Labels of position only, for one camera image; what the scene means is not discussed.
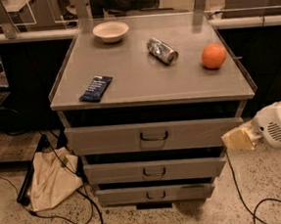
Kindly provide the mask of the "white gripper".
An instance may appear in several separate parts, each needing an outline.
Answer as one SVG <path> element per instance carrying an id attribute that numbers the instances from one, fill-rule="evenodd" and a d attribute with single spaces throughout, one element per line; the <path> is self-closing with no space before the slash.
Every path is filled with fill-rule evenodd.
<path id="1" fill-rule="evenodd" d="M 244 122 L 221 136 L 229 150 L 252 151 L 259 139 L 273 148 L 281 148 L 281 101 L 264 107 L 252 122 Z"/>

